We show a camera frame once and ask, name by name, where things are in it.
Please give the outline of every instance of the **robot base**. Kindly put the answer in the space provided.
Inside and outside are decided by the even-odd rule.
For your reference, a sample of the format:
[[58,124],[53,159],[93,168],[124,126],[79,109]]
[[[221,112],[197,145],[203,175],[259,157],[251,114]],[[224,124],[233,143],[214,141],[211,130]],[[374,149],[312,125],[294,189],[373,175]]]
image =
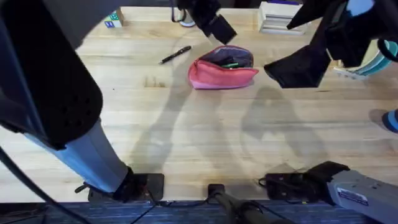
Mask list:
[[[125,202],[134,201],[159,201],[163,198],[164,175],[163,174],[133,174],[137,187],[141,188],[140,194],[133,195]],[[88,193],[88,201],[97,202],[116,202],[112,198],[103,195],[95,190],[90,189]]]

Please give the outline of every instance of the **pink pouch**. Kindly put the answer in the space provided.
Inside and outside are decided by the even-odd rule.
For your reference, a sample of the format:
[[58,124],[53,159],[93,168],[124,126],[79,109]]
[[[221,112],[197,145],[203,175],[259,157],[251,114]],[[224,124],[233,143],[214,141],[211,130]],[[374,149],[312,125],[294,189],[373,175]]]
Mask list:
[[[189,68],[188,78],[195,89],[220,90],[241,88],[252,83],[259,72],[253,69],[253,54],[241,47],[225,45],[195,60]],[[221,65],[239,63],[239,68]]]

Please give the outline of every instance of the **wooden tabletop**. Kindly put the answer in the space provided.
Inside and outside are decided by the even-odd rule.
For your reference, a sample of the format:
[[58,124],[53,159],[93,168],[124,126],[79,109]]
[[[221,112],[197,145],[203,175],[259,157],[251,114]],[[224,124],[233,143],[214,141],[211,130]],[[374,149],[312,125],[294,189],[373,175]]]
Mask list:
[[[320,88],[282,90],[262,69],[309,43],[303,36],[260,34],[255,9],[223,9],[238,32],[231,42],[254,54],[260,72],[237,90],[197,91],[189,65],[216,47],[197,28],[170,22],[169,8],[125,7],[127,26],[96,27],[78,49],[104,96],[103,127],[134,172],[165,175],[167,200],[206,197],[210,183],[239,198],[267,198],[256,182],[267,172],[305,170],[331,160],[398,185],[398,137],[383,129],[383,110],[397,107],[396,66],[366,81],[329,72]],[[165,65],[164,57],[192,45]],[[82,179],[20,134],[0,130],[0,145],[61,202]],[[0,202],[40,199],[0,165]]]

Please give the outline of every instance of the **stack of books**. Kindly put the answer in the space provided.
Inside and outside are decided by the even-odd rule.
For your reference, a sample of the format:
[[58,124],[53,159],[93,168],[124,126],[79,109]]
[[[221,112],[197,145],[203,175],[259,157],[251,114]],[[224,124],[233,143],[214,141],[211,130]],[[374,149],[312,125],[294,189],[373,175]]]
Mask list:
[[272,34],[302,35],[308,29],[308,24],[292,30],[286,28],[302,5],[262,2],[258,12],[259,32]]

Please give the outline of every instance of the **pen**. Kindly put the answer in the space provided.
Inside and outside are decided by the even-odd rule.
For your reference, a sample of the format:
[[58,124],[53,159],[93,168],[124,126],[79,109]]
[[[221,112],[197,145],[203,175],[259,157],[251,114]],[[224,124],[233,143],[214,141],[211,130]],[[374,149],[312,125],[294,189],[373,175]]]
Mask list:
[[167,58],[163,59],[161,62],[159,62],[159,64],[163,65],[164,63],[166,63],[166,62],[168,62],[170,60],[173,60],[175,57],[177,57],[177,56],[179,56],[181,54],[184,54],[185,52],[191,50],[191,48],[192,48],[191,46],[186,46],[183,49],[179,50],[178,52],[175,52],[174,54],[172,54],[172,55],[168,56]]

